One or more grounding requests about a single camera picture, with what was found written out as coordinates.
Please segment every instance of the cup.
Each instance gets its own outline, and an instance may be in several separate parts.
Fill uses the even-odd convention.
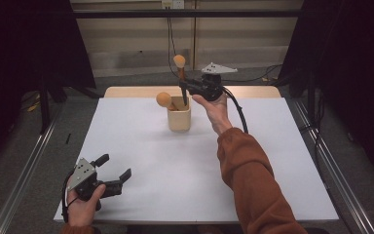
[[[187,98],[187,105],[184,105],[183,97],[171,97],[172,103],[177,110],[167,110],[168,127],[174,132],[187,132],[191,126],[191,98]]]

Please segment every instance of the brown sleeve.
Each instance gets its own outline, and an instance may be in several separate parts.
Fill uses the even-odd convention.
[[[237,128],[218,138],[223,181],[233,189],[244,233],[306,233],[281,194],[266,153]]]
[[[65,223],[60,234],[94,234],[94,229],[91,226],[72,227]]]

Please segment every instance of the black cable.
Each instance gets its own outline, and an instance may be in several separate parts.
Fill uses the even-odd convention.
[[[243,123],[243,131],[245,133],[248,134],[248,129],[247,129],[247,123],[245,122],[245,119],[244,119],[244,115],[243,115],[243,112],[242,112],[242,107],[239,106],[239,103],[237,102],[236,98],[233,96],[232,92],[230,92],[226,87],[224,86],[221,86],[221,88],[223,89],[224,93],[226,93],[226,95],[228,97],[230,97],[232,99],[232,101],[235,103],[235,106],[236,108],[238,109],[238,112],[239,112],[239,115],[240,115],[240,118],[242,120],[242,123]]]
[[[177,77],[177,79],[179,79],[178,75],[175,74],[175,72],[172,70],[171,62],[170,62],[170,59],[169,59],[169,51],[170,51],[170,47],[171,47],[170,40],[172,42],[172,50],[174,51],[174,55],[175,55],[175,46],[174,46],[174,40],[172,39],[172,26],[171,26],[171,19],[170,18],[167,18],[167,26],[168,26],[168,67],[169,67],[169,70],[171,71],[171,73],[175,77]]]
[[[229,81],[229,82],[249,82],[249,81],[256,81],[256,80],[260,80],[262,78],[264,78],[266,75],[268,75],[270,72],[274,71],[276,68],[282,66],[282,64],[277,64],[277,65],[271,65],[271,66],[268,66],[266,68],[266,71],[263,75],[257,77],[257,78],[254,78],[254,79],[249,79],[249,80],[221,80],[221,81]]]
[[[340,218],[344,222],[346,228],[348,229],[349,233],[353,234],[354,232],[352,231],[349,224],[346,222],[345,218],[342,216],[342,213],[341,213],[339,207],[337,206],[337,204],[335,202],[335,199],[330,192],[329,187],[326,185],[326,182],[324,181],[323,173],[321,171],[320,164],[319,164],[319,161],[318,161],[318,145],[319,145],[319,140],[321,138],[320,124],[321,124],[321,120],[323,119],[323,116],[324,116],[324,98],[323,98],[323,93],[320,92],[320,97],[319,97],[319,100],[318,100],[318,111],[316,113],[315,123],[314,123],[314,126],[317,126],[317,128],[318,128],[317,137],[315,139],[315,163],[316,163],[316,166],[317,166],[317,169],[318,169],[318,174],[320,176],[320,179],[325,184],[326,192],[329,195],[329,198],[330,198],[330,200],[332,201],[332,204],[335,207],[335,211],[336,211],[337,215],[340,216]]]
[[[68,222],[68,206],[69,206],[69,204],[68,205],[66,204],[65,191],[66,191],[66,186],[68,184],[68,180],[74,174],[74,171],[75,171],[75,169],[68,173],[68,176],[65,178],[65,181],[63,182],[63,186],[62,186],[62,197],[61,197],[62,216],[63,216],[63,221],[65,223]]]
[[[70,203],[68,203],[67,208],[68,208],[69,206],[71,206],[71,204],[74,203],[78,198],[79,198],[79,197],[76,197],[76,198],[74,198],[74,200],[72,200]]]

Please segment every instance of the wall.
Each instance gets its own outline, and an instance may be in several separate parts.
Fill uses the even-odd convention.
[[[194,1],[185,9],[300,9],[302,0]],[[161,1],[71,0],[74,10],[161,9]],[[93,73],[113,76],[168,71],[168,19],[77,19]],[[210,62],[231,67],[282,63],[296,18],[170,19],[172,40],[187,69]]]

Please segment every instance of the human hand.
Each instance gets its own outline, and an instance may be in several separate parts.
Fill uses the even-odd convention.
[[[214,101],[207,101],[200,95],[192,95],[192,98],[205,108],[211,126],[219,136],[226,130],[233,128],[227,114],[227,96],[225,94]]]
[[[83,227],[92,225],[96,203],[101,198],[105,188],[105,184],[99,185],[93,192],[91,199],[87,202],[76,199],[78,197],[78,193],[75,191],[75,189],[68,192],[66,201],[68,204],[72,202],[68,207],[68,223],[70,226]]]

